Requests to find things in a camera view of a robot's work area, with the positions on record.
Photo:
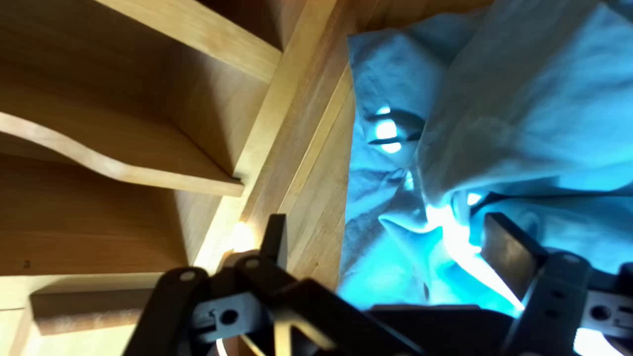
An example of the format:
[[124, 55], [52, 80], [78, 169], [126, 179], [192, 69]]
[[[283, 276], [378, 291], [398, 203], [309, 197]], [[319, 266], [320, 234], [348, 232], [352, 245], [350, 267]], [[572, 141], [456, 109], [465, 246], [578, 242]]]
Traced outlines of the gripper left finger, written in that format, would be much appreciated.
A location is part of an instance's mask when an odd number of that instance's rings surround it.
[[209, 275], [164, 273], [123, 356], [212, 356], [239, 336], [263, 356], [421, 356], [421, 348], [282, 263], [286, 216], [269, 217], [260, 248]]

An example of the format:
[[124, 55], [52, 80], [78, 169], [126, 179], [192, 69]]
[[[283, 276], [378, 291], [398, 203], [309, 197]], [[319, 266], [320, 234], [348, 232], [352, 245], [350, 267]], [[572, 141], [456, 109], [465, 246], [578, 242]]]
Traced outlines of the wooden shelf unit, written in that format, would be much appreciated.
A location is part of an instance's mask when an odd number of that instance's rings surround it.
[[338, 281], [346, 38], [387, 0], [0, 0], [0, 356], [119, 356], [175, 267], [288, 214]]

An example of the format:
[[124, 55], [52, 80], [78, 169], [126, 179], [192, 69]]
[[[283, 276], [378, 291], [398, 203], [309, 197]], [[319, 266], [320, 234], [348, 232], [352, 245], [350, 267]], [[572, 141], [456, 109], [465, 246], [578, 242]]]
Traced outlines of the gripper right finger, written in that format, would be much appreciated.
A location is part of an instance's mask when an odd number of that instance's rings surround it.
[[575, 253], [549, 252], [502, 213], [484, 217], [481, 255], [524, 306], [502, 356], [579, 356], [580, 328], [633, 356], [633, 262], [602, 272]]

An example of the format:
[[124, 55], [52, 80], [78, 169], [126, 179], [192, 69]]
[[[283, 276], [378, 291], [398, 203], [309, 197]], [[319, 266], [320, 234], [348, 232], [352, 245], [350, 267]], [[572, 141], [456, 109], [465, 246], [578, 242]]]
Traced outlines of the light blue towel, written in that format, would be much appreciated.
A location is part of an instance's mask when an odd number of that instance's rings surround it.
[[633, 0], [495, 0], [348, 52], [343, 300], [518, 316], [482, 258], [495, 212], [603, 272], [633, 262]]

